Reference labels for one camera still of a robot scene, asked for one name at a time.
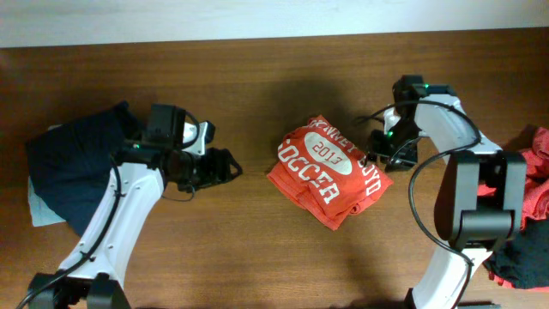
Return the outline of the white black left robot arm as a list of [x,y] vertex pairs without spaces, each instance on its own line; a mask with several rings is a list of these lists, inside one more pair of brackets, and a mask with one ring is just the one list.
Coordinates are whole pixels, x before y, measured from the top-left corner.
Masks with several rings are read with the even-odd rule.
[[214,133],[183,108],[154,104],[142,123],[121,102],[29,140],[30,191],[80,239],[56,272],[34,276],[21,307],[128,307],[128,262],[166,187],[187,202],[242,173],[229,150],[212,147]]

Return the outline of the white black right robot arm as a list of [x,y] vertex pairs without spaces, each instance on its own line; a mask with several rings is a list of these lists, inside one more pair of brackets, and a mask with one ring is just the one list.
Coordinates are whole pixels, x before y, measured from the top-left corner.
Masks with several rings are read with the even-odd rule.
[[[383,122],[370,138],[369,158],[386,172],[412,170],[407,195],[413,217],[437,248],[406,308],[457,308],[476,270],[519,232],[527,163],[490,141],[464,112],[448,84],[404,75],[393,104],[373,113]],[[446,164],[434,205],[436,231],[421,221],[414,201],[419,174]]]

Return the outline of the orange t-shirt white print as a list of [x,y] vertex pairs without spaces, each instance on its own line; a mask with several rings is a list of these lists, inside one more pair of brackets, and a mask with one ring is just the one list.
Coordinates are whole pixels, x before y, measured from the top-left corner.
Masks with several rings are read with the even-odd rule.
[[268,179],[331,230],[372,206],[393,184],[321,115],[286,134],[277,157]]

